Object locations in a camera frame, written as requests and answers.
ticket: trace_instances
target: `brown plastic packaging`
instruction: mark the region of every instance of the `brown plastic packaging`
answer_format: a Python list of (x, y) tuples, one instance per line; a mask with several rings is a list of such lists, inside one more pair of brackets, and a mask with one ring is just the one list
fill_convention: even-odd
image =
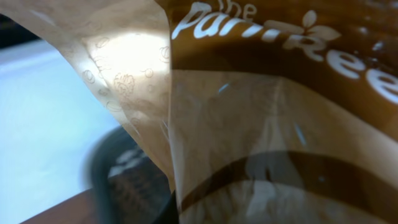
[[(396, 2), (75, 4), (90, 10), (74, 12), (73, 26), (59, 25), (61, 12), (72, 15), (65, 6), (45, 15), (98, 68), (91, 73), (121, 105), (115, 116), (175, 178), (182, 223), (398, 223)], [(40, 35), (38, 20), (16, 21)], [(126, 31), (140, 35), (124, 40)]]

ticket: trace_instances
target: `brown stripe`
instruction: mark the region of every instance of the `brown stripe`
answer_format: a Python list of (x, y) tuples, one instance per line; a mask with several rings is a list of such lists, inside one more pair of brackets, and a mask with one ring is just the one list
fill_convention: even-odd
[(266, 180), (347, 203), (389, 223), (398, 223), (398, 191), (347, 162), (302, 152), (263, 152), (223, 167), (189, 193), (181, 212), (234, 182)]

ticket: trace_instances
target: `leaf icon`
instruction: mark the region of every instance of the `leaf icon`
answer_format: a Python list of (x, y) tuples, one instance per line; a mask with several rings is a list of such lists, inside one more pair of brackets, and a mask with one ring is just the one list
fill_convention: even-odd
[(308, 30), (309, 37), (318, 37), (323, 40), (334, 40), (341, 34), (328, 26), (315, 26)]
[(317, 21), (317, 14), (314, 10), (309, 10), (303, 17), (303, 26), (311, 27)]

